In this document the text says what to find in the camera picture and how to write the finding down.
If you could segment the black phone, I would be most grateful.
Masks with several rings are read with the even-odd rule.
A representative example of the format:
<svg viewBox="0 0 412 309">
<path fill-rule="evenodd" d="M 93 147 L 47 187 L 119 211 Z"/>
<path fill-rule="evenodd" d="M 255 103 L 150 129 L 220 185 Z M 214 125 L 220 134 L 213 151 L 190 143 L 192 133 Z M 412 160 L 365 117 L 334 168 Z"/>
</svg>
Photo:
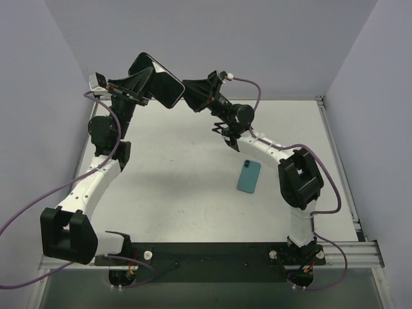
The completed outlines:
<svg viewBox="0 0 412 309">
<path fill-rule="evenodd" d="M 140 71 L 152 68 L 153 73 L 148 86 L 148 93 L 165 108 L 172 109 L 182 98 L 185 86 L 169 70 L 146 52 L 140 53 L 128 69 L 132 76 Z"/>
</svg>

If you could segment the teal phone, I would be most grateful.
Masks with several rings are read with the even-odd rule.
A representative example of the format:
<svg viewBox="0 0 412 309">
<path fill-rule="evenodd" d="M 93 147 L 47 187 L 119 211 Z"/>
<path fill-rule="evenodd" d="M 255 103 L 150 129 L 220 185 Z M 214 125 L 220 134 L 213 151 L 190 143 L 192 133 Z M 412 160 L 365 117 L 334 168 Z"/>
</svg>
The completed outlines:
<svg viewBox="0 0 412 309">
<path fill-rule="evenodd" d="M 261 164 L 252 160 L 245 160 L 241 169 L 237 190 L 254 194 L 261 171 Z"/>
</svg>

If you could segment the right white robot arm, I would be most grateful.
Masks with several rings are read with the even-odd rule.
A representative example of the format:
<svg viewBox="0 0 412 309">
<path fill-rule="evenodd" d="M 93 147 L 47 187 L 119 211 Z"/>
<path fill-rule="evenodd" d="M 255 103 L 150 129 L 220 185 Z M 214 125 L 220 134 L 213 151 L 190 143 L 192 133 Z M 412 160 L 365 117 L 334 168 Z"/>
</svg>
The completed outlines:
<svg viewBox="0 0 412 309">
<path fill-rule="evenodd" d="M 315 158 L 301 146 L 289 149 L 255 132 L 255 109 L 231 103 L 220 91 L 230 80 L 234 77 L 224 71 L 214 71 L 206 79 L 184 80 L 184 100 L 194 112 L 208 109 L 219 119 L 213 130 L 230 148 L 277 170 L 281 196 L 292 208 L 289 242 L 306 247 L 315 240 L 310 214 L 324 186 Z"/>
</svg>

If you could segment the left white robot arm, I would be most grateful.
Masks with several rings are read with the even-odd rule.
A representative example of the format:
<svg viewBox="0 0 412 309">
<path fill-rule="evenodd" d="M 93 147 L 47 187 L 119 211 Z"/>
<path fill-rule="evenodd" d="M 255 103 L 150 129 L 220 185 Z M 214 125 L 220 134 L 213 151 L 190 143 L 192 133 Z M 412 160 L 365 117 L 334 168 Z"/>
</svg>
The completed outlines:
<svg viewBox="0 0 412 309">
<path fill-rule="evenodd" d="M 90 91 L 85 96 L 96 103 L 108 96 L 111 105 L 107 115 L 95 115 L 88 122 L 90 140 L 95 146 L 88 170 L 58 206 L 41 213 L 42 250 L 46 257 L 84 265 L 105 255 L 118 265 L 130 261 L 129 236 L 95 231 L 91 216 L 110 183 L 129 161 L 131 143 L 124 138 L 136 106 L 148 103 L 146 95 L 154 74 L 154 68 L 148 67 L 124 79 L 106 80 L 99 73 L 89 78 Z"/>
</svg>

